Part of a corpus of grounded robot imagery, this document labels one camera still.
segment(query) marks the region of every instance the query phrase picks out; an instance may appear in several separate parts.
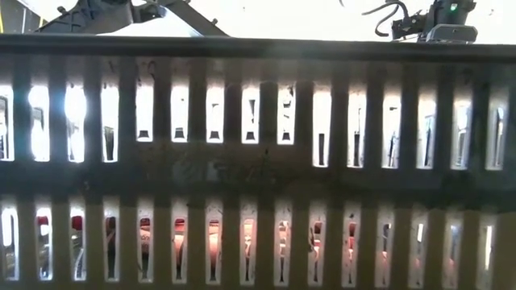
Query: vertical slot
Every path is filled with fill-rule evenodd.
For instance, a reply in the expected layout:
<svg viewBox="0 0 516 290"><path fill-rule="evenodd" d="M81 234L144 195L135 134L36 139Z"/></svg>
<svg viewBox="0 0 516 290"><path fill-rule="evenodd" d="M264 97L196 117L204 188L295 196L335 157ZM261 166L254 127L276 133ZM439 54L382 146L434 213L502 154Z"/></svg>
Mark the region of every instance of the vertical slot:
<svg viewBox="0 0 516 290"><path fill-rule="evenodd" d="M255 221L252 219L247 219L243 221L243 256L245 258L245 267L244 267L244 275L243 280L247 283L252 282L252 269L251 269L251 246L254 246L252 241L252 233L254 230Z"/></svg>
<svg viewBox="0 0 516 290"><path fill-rule="evenodd" d="M459 270L462 221L458 217L453 217L453 213L449 213L446 229L443 259L443 288L456 289Z"/></svg>
<svg viewBox="0 0 516 290"><path fill-rule="evenodd" d="M350 168L364 166L365 107L367 105L365 91L364 85L354 85L349 90L347 166Z"/></svg>
<svg viewBox="0 0 516 290"><path fill-rule="evenodd" d="M349 203L344 208L342 286L356 286L356 258L360 238L360 206Z"/></svg>
<svg viewBox="0 0 516 290"><path fill-rule="evenodd" d="M210 221L210 282L217 282L218 221Z"/></svg>
<svg viewBox="0 0 516 290"><path fill-rule="evenodd" d="M139 256L140 281L152 280L152 269L149 270L151 264L151 236L152 222L148 217L139 220L139 237L141 246L141 255Z"/></svg>
<svg viewBox="0 0 516 290"><path fill-rule="evenodd" d="M206 141L224 142L224 87L218 83L206 91Z"/></svg>
<svg viewBox="0 0 516 290"><path fill-rule="evenodd" d="M136 90L136 140L152 142L152 118L154 106L154 88L138 84Z"/></svg>
<svg viewBox="0 0 516 290"><path fill-rule="evenodd" d="M36 250L40 280L52 279L52 215L49 206L41 206L36 211Z"/></svg>
<svg viewBox="0 0 516 290"><path fill-rule="evenodd" d="M381 206L377 224L377 261L375 286L387 288L390 285L390 266L393 249L394 212L392 207Z"/></svg>
<svg viewBox="0 0 516 290"><path fill-rule="evenodd" d="M220 285L222 272L223 205L210 201L206 208L206 283Z"/></svg>
<svg viewBox="0 0 516 290"><path fill-rule="evenodd" d="M119 90L105 86L102 103L102 159L116 162L119 156Z"/></svg>
<svg viewBox="0 0 516 290"><path fill-rule="evenodd" d="M471 102L456 101L453 111L451 168L464 170L468 167L471 136Z"/></svg>
<svg viewBox="0 0 516 290"><path fill-rule="evenodd" d="M64 112L67 118L68 156L71 162L84 161L84 119L86 116L86 97L82 89L69 86L64 99Z"/></svg>
<svg viewBox="0 0 516 290"><path fill-rule="evenodd" d="M293 85L279 88L277 99L277 143L293 145L296 122L296 94Z"/></svg>
<svg viewBox="0 0 516 290"><path fill-rule="evenodd" d="M15 159L14 122L13 122L13 89L0 86L0 160Z"/></svg>
<svg viewBox="0 0 516 290"><path fill-rule="evenodd" d="M312 162L317 168L328 167L330 151L331 93L320 89L314 95Z"/></svg>
<svg viewBox="0 0 516 290"><path fill-rule="evenodd" d="M138 204L138 281L149 283L153 279L154 265L154 236L153 204L150 200L139 200Z"/></svg>
<svg viewBox="0 0 516 290"><path fill-rule="evenodd" d="M120 279L120 237L119 237L119 203L116 200L104 200L104 277L108 282Z"/></svg>
<svg viewBox="0 0 516 290"><path fill-rule="evenodd" d="M257 204L242 201L240 205L240 284L254 285L256 268Z"/></svg>
<svg viewBox="0 0 516 290"><path fill-rule="evenodd" d="M383 168L397 168L400 154L400 125L402 104L400 97L386 97L383 105Z"/></svg>
<svg viewBox="0 0 516 290"><path fill-rule="evenodd" d="M490 290L493 267L491 264L495 236L495 217L491 214L482 214L479 229L478 265L476 273L476 288Z"/></svg>
<svg viewBox="0 0 516 290"><path fill-rule="evenodd" d="M183 250L183 242L185 241L185 228L186 223L185 220L182 218L178 218L174 221L174 254L176 256L174 262L175 262L175 268L176 268L176 275L175 279L178 281L183 280L182 275L182 267L183 267L183 259L184 256L184 250Z"/></svg>
<svg viewBox="0 0 516 290"><path fill-rule="evenodd" d="M418 159L416 167L432 169L434 164L435 115L437 92L434 86L423 86L418 100Z"/></svg>
<svg viewBox="0 0 516 290"><path fill-rule="evenodd" d="M188 105L188 85L174 85L170 97L172 142L186 143L188 141Z"/></svg>
<svg viewBox="0 0 516 290"><path fill-rule="evenodd" d="M326 207L323 204L310 205L308 232L308 285L323 285L324 245L326 236Z"/></svg>
<svg viewBox="0 0 516 290"><path fill-rule="evenodd" d="M72 204L70 208L70 242L72 247L72 280L86 279L86 236L84 203Z"/></svg>
<svg viewBox="0 0 516 290"><path fill-rule="evenodd" d="M248 86L242 91L242 144L258 144L259 128L260 89Z"/></svg>
<svg viewBox="0 0 516 290"><path fill-rule="evenodd" d="M118 280L116 267L117 257L117 218L106 217L106 245L107 245L107 280Z"/></svg>
<svg viewBox="0 0 516 290"><path fill-rule="evenodd" d="M274 285L288 286L290 273L290 231L292 205L287 201L276 203L276 229L274 230Z"/></svg>
<svg viewBox="0 0 516 290"><path fill-rule="evenodd" d="M428 215L424 209L414 208L410 228L409 288L424 285L424 267L427 254Z"/></svg>
<svg viewBox="0 0 516 290"><path fill-rule="evenodd" d="M48 129L48 88L32 87L29 93L31 104L31 149L35 161L50 160L50 131Z"/></svg>
<svg viewBox="0 0 516 290"><path fill-rule="evenodd" d="M18 212L13 205L2 206L3 276L5 280L19 279Z"/></svg>
<svg viewBox="0 0 516 290"><path fill-rule="evenodd" d="M485 162L488 170L502 169L508 120L507 93L506 90L493 91L489 100L487 160Z"/></svg>
<svg viewBox="0 0 516 290"><path fill-rule="evenodd" d="M188 207L183 200L172 203L172 281L175 284L186 283L186 262L188 250Z"/></svg>
<svg viewBox="0 0 516 290"><path fill-rule="evenodd" d="M491 242L493 240L493 226L485 227L485 259L484 259L484 270L488 271L491 266Z"/></svg>

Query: metal bar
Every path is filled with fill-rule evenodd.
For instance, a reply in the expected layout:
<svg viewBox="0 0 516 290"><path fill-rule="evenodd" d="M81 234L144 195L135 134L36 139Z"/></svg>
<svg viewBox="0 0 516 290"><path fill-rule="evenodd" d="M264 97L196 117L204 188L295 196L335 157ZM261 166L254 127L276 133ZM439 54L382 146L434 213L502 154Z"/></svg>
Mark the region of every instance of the metal bar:
<svg viewBox="0 0 516 290"><path fill-rule="evenodd" d="M158 4L170 9L180 19L190 25L195 31L204 36L227 36L224 31L216 27L212 22L202 16L194 8L192 8L186 1L175 0L170 3L170 0L158 1Z"/></svg>
<svg viewBox="0 0 516 290"><path fill-rule="evenodd" d="M0 53L104 56L210 56L320 60L516 63L510 45L414 45L288 39L0 35Z"/></svg>

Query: metal frame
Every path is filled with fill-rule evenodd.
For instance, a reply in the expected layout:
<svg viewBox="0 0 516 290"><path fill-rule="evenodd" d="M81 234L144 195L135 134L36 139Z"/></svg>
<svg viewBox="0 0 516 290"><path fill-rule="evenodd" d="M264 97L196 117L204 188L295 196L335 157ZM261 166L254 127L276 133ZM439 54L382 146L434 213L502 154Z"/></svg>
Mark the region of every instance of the metal frame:
<svg viewBox="0 0 516 290"><path fill-rule="evenodd" d="M516 63L512 45L361 43L287 39L0 35L0 53Z"/></svg>

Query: cable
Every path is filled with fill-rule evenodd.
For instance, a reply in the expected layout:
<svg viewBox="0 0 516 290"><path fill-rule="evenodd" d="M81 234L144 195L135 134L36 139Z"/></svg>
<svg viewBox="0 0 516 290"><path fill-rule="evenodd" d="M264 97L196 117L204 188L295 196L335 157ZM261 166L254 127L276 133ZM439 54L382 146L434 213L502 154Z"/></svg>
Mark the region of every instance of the cable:
<svg viewBox="0 0 516 290"><path fill-rule="evenodd" d="M379 6L379 7L375 8L375 9L371 10L371 11L364 12L364 13L362 13L362 15L363 16L371 15L371 14L373 14L375 12L378 12L378 11L380 11L380 10L386 8L386 7L392 6L392 5L396 5L396 6L399 6L399 7L402 8L402 10L403 10L403 17L404 18L409 18L410 17L409 16L409 11L406 9L405 3L401 2L401 1L388 2L388 3L386 3L386 4L382 5L382 6Z"/></svg>
<svg viewBox="0 0 516 290"><path fill-rule="evenodd" d="M374 29L374 33L375 33L376 35L380 36L380 37L388 37L388 36L389 36L389 34L388 34L388 33L384 33L384 32L379 31L379 30L378 30L378 27L380 27L380 25L381 25L382 23L384 23L385 21L387 21L387 20L389 20L391 17L393 17L393 16L397 13L397 11L398 11L399 7L401 7L401 8L402 8L402 10L403 10L403 15L404 15L404 18L405 18L405 19L408 19L408 18L410 17L410 16L409 16L409 11L407 10L405 3L401 2L401 1L398 1L398 0L394 0L394 1L392 1L392 2L387 2L386 4L384 4L384 5L382 5L382 6L379 6L379 7L375 8L375 9L373 9L373 10L370 10L370 11L367 11L367 12L362 13L362 15L371 15L371 14L373 14L373 13L375 13L375 12L378 12L378 11L380 11L380 10L382 10L382 9L386 8L386 7L392 6L392 5L396 5L396 8L395 8L391 13L389 13L387 16L385 16L383 19L381 19L381 20L377 23L377 26L376 26L376 27L375 27L375 29Z"/></svg>
<svg viewBox="0 0 516 290"><path fill-rule="evenodd" d="M380 25L382 23L384 23L385 21L389 20L389 18L393 17L396 12L398 11L400 6L396 6L396 8L394 8L393 12L389 13L387 16L385 16L383 19L381 19L380 21L378 21L377 23L377 26L375 27L374 29L374 33L376 33L378 36L380 37L389 37L389 33L384 33L384 32L381 32L378 30L378 27L380 27Z"/></svg>

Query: machine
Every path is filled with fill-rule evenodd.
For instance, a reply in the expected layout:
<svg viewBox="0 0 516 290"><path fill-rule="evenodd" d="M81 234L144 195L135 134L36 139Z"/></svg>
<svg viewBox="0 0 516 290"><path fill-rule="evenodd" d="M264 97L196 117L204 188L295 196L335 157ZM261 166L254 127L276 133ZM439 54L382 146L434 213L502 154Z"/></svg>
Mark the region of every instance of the machine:
<svg viewBox="0 0 516 290"><path fill-rule="evenodd" d="M403 19L393 21L393 40L404 39L408 35L417 35L418 42L428 43L471 44L476 40L476 28L465 25L468 13L476 6L473 0L434 0L428 13L421 14L419 11L412 16L409 15L405 3L386 0L386 4L362 15L370 15L390 6L395 6L393 12L380 20L375 30L380 37L388 37L389 34L378 31L378 27L401 8L404 16Z"/></svg>
<svg viewBox="0 0 516 290"><path fill-rule="evenodd" d="M227 36L213 22L205 19L188 2L182 0L142 1L135 6L131 0L78 0L70 11L57 8L61 16L42 26L36 33L104 34L118 31L133 23L153 19L170 19L170 30L181 36Z"/></svg>

